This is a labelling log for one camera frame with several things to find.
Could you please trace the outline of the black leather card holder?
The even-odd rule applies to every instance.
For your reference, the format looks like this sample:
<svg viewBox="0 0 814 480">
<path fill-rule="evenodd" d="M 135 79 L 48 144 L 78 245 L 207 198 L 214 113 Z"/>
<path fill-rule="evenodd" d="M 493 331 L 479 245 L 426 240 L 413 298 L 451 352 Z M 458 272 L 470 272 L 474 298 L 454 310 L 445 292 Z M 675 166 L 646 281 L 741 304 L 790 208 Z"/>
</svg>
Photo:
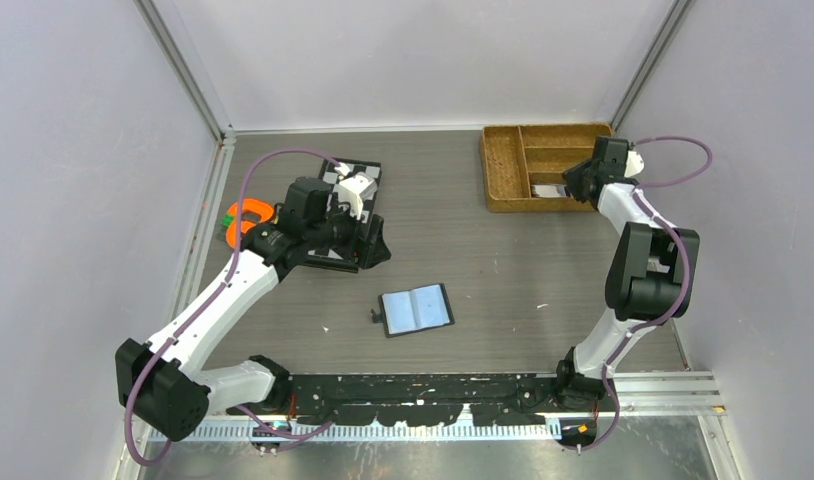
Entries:
<svg viewBox="0 0 814 480">
<path fill-rule="evenodd" d="M 438 329 L 455 324 L 455 317 L 443 283 L 378 296 L 378 310 L 370 311 L 371 321 L 383 327 L 387 338 Z"/>
</svg>

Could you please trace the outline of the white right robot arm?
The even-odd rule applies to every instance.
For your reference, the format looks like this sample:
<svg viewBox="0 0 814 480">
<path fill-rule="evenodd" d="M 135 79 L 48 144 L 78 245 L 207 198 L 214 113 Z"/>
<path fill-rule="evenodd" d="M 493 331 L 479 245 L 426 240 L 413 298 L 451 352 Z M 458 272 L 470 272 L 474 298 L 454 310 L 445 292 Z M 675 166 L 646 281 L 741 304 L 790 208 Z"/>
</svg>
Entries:
<svg viewBox="0 0 814 480">
<path fill-rule="evenodd" d="M 568 195 L 591 204 L 619 235 L 605 281 L 606 309 L 557 366 L 554 397 L 567 410 L 601 401 L 630 348 L 689 306 L 700 238 L 648 201 L 635 179 L 643 167 L 629 141 L 599 136 L 590 158 L 562 175 Z"/>
</svg>

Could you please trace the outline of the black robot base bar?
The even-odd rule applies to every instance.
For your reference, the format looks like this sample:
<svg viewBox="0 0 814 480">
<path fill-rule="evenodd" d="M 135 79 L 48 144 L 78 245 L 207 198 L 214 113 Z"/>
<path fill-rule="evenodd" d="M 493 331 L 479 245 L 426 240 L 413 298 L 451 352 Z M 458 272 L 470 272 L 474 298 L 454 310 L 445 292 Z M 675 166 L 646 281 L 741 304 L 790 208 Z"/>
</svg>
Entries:
<svg viewBox="0 0 814 480">
<path fill-rule="evenodd" d="M 612 399 L 567 399 L 554 374 L 294 374 L 280 380 L 255 414 L 291 416 L 303 425 L 449 426 L 469 414 L 475 426 L 536 425 L 543 414 L 615 411 Z"/>
</svg>

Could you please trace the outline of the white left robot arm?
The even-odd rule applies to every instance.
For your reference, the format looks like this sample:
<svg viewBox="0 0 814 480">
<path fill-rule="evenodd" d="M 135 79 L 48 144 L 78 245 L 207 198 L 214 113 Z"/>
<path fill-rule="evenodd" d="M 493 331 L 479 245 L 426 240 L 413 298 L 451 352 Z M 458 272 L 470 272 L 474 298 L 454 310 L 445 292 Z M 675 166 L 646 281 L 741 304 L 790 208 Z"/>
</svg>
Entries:
<svg viewBox="0 0 814 480">
<path fill-rule="evenodd" d="M 262 355 L 207 370 L 204 364 L 231 328 L 314 251 L 340 251 L 351 269 L 369 269 L 391 253 L 383 220 L 365 204 L 376 180 L 354 173 L 329 183 L 300 177 L 273 217 L 238 235 L 239 248 L 220 274 L 181 314 L 148 340 L 126 340 L 115 354 L 119 394 L 168 440 L 192 434 L 203 419 L 239 405 L 281 412 L 291 396 L 288 371 Z"/>
</svg>

